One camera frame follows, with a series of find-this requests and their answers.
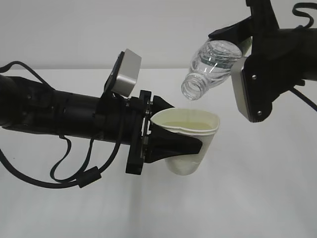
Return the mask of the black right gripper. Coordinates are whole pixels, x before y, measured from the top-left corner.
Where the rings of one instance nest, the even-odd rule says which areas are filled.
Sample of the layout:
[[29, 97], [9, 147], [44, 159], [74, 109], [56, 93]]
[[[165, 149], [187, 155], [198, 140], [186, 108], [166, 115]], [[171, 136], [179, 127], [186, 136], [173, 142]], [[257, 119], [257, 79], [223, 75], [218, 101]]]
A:
[[209, 41], [228, 41], [236, 46], [252, 38], [252, 55], [282, 57], [279, 25], [269, 0], [247, 0], [251, 16], [208, 34]]

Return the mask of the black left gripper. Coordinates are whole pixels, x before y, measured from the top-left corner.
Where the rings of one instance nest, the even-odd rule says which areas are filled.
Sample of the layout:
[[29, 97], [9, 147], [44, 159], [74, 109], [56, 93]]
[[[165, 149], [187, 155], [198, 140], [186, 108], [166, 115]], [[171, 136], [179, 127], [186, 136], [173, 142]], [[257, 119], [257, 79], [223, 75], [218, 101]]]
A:
[[[145, 159], [143, 158], [143, 133], [144, 120], [148, 120], [146, 111], [149, 109], [152, 93], [141, 90], [138, 98], [130, 99], [130, 108], [135, 112], [130, 149], [127, 158], [127, 174], [140, 175], [144, 162], [147, 164], [181, 155], [199, 154], [203, 143], [199, 139], [174, 133], [163, 127], [150, 125], [150, 135], [146, 148]], [[174, 108], [162, 97], [154, 95], [151, 103], [151, 112], [156, 114], [160, 111]]]

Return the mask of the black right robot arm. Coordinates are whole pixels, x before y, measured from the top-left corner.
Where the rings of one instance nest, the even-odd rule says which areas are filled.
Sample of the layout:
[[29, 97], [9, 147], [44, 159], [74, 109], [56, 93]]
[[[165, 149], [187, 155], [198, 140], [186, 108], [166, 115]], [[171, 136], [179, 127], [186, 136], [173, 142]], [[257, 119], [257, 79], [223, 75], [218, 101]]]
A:
[[265, 74], [283, 80], [316, 80], [317, 30], [306, 9], [315, 10], [317, 4], [294, 4], [293, 15], [308, 19], [306, 25], [294, 28], [280, 28], [269, 0], [248, 0], [246, 6], [250, 9], [249, 17], [211, 32], [209, 39], [236, 46], [252, 39], [252, 51], [245, 61], [248, 67], [259, 67]]

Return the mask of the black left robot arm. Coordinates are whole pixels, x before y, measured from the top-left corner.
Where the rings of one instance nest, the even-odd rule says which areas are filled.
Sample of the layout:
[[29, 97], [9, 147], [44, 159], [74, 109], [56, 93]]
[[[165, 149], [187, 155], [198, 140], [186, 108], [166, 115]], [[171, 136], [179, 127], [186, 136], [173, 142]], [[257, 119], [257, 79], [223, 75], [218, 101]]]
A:
[[170, 104], [150, 91], [119, 99], [110, 92], [92, 97], [54, 90], [23, 77], [0, 78], [1, 127], [32, 134], [67, 135], [129, 145], [126, 172], [139, 175], [145, 163], [196, 155], [202, 141], [153, 122]]

